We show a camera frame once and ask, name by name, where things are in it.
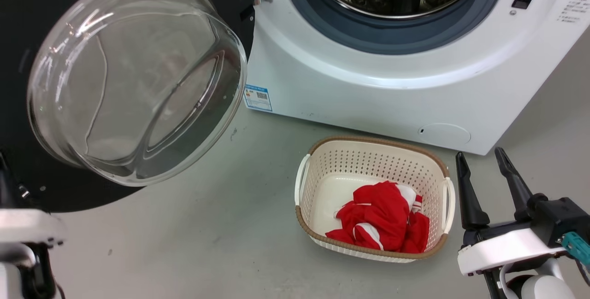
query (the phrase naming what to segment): red and white garment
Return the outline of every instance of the red and white garment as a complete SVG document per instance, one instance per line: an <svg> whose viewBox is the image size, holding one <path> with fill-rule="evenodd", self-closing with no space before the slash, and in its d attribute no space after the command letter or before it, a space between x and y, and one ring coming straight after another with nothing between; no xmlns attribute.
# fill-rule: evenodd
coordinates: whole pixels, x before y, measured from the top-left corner
<svg viewBox="0 0 590 299"><path fill-rule="evenodd" d="M326 236L352 245L404 253L422 253L430 220L422 213L422 197L404 184L366 185L353 193L336 214L342 229Z"/></svg>

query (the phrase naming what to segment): white basket handle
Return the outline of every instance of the white basket handle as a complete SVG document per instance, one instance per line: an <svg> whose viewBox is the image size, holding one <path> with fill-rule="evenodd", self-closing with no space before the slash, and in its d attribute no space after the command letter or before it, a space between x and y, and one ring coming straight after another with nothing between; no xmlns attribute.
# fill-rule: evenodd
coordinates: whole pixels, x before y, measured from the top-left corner
<svg viewBox="0 0 590 299"><path fill-rule="evenodd" d="M301 200L301 194L303 193L303 188L301 187L301 184L304 183L304 175L307 175L307 166L309 165L310 157L310 154L305 155L303 160L301 160L299 170L297 170L297 177L295 178L295 206L299 206L299 200Z"/></svg>
<svg viewBox="0 0 590 299"><path fill-rule="evenodd" d="M447 217L445 218L447 223L444 226L444 233L449 234L451 226L453 226L453 218L455 218L455 186L449 177L445 178L444 186L447 187L445 200L448 199L448 212Z"/></svg>

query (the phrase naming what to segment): floor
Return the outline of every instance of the floor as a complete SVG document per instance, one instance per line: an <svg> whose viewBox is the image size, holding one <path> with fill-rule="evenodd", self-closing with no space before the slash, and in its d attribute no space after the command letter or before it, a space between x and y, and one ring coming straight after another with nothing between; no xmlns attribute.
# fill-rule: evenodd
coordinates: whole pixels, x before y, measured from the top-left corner
<svg viewBox="0 0 590 299"><path fill-rule="evenodd" d="M500 140L533 192L569 196L590 211L590 79L586 33ZM301 158L318 140L357 132L242 107L217 145L177 177L98 209L61 215L69 230L52 252L68 299L487 298L482 277L457 267L463 230L411 264L348 257L314 244L295 219ZM425 146L454 173L451 150ZM513 206L493 154L468 155L492 221ZM560 262L578 298L572 261Z"/></svg>

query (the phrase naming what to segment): blue and white sticker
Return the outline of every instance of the blue and white sticker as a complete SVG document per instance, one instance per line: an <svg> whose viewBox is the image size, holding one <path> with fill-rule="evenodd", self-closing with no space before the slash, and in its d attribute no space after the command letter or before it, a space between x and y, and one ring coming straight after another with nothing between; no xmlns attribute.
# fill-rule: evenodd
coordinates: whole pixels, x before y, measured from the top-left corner
<svg viewBox="0 0 590 299"><path fill-rule="evenodd" d="M246 100L246 105L248 108L272 111L270 97L268 96L268 89L266 88L246 85L244 90L244 99Z"/></svg>

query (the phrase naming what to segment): laundry basket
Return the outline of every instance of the laundry basket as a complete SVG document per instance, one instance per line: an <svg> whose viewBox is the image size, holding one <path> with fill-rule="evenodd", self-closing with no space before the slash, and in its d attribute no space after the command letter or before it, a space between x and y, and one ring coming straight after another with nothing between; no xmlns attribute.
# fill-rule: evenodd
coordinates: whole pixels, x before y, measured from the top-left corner
<svg viewBox="0 0 590 299"><path fill-rule="evenodd" d="M389 180L415 188L430 218L424 253L379 251L327 238L342 227L335 212L363 185ZM318 142L301 161L295 180L295 213L316 244L336 252L390 263L409 263L436 254L447 240L455 213L455 188L447 167L434 154L411 145L363 137Z"/></svg>

